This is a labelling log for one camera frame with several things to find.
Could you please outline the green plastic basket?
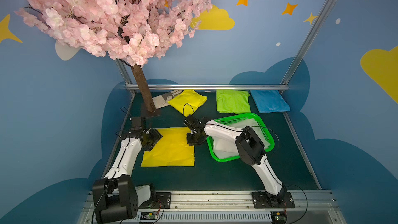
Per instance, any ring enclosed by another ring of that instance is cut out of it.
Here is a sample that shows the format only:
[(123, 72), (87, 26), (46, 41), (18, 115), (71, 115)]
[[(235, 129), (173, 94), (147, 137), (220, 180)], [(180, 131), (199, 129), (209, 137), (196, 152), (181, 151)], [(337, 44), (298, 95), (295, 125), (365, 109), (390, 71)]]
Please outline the green plastic basket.
[[(275, 147), (274, 138), (266, 128), (261, 117), (256, 114), (246, 113), (234, 115), (219, 118), (215, 121), (234, 128), (244, 128), (246, 126), (253, 127), (256, 134), (263, 142), (266, 152), (272, 151)], [(229, 144), (228, 141), (224, 141), (220, 138), (216, 138), (216, 140), (214, 140), (209, 136), (207, 138), (207, 144), (212, 158), (217, 162), (229, 162), (239, 159), (237, 148), (233, 148), (233, 145)]]

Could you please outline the yellow raincoat front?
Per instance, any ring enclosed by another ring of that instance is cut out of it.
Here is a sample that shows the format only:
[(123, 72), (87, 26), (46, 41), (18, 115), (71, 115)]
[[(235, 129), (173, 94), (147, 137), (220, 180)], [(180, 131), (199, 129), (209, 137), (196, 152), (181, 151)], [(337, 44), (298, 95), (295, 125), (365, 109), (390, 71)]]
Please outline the yellow raincoat front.
[(151, 151), (145, 151), (141, 167), (193, 167), (194, 146), (187, 143), (188, 127), (158, 129), (163, 136)]

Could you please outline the white raincoat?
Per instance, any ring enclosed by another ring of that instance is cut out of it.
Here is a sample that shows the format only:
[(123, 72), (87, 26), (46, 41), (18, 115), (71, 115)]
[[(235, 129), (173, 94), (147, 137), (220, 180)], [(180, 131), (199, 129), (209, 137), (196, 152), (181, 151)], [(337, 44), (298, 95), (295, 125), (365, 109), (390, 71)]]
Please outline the white raincoat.
[[(228, 126), (234, 127), (234, 128), (245, 128), (246, 126), (250, 126), (253, 128), (253, 130), (256, 132), (256, 134), (259, 136), (261, 141), (264, 144), (264, 148), (268, 149), (271, 147), (271, 141), (273, 141), (273, 138), (269, 138), (267, 135), (264, 135), (263, 132), (265, 132), (267, 129), (257, 127), (258, 122), (252, 118), (250, 119), (245, 119), (238, 121), (236, 123), (231, 123), (227, 124)], [(235, 144), (232, 144), (230, 141), (217, 138), (217, 137), (212, 137), (213, 139), (213, 153), (219, 158), (219, 159), (227, 159), (231, 157), (236, 157), (238, 156), (238, 150), (236, 148)]]

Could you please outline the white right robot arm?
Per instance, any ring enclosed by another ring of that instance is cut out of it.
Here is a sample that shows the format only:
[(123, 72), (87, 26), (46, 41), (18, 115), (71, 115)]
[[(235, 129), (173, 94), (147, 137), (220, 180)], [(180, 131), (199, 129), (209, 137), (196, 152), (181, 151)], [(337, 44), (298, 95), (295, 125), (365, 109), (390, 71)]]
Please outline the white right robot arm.
[(187, 134), (189, 145), (200, 145), (210, 136), (234, 144), (240, 159), (252, 166), (263, 182), (268, 203), (272, 206), (284, 204), (287, 188), (273, 171), (265, 146), (253, 127), (235, 128), (212, 119), (198, 120), (191, 115), (185, 118), (184, 124), (190, 129)]

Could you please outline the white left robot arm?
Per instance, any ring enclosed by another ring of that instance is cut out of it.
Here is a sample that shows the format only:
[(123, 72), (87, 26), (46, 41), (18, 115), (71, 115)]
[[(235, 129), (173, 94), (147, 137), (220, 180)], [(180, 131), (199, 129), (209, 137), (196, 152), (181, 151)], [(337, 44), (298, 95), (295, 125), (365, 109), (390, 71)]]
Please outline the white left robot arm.
[(140, 206), (157, 202), (152, 184), (135, 186), (132, 172), (141, 151), (151, 151), (162, 134), (146, 127), (146, 118), (132, 117), (128, 131), (122, 132), (119, 152), (104, 178), (95, 181), (92, 188), (94, 212), (98, 224), (133, 219)]

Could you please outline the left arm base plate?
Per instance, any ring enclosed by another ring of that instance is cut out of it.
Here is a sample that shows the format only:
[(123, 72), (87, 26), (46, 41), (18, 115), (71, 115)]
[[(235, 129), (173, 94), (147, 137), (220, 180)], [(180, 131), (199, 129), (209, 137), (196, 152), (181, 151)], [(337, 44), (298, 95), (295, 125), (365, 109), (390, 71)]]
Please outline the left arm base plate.
[(157, 192), (151, 197), (149, 208), (155, 209), (161, 206), (161, 209), (170, 209), (171, 198), (171, 192)]

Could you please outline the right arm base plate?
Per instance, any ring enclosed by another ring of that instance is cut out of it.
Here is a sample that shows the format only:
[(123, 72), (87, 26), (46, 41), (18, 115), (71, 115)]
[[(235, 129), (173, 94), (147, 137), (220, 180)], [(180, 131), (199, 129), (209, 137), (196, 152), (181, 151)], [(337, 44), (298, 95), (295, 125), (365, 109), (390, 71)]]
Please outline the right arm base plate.
[(295, 203), (291, 193), (287, 192), (281, 200), (279, 197), (271, 195), (265, 191), (254, 191), (251, 193), (254, 208), (295, 208)]

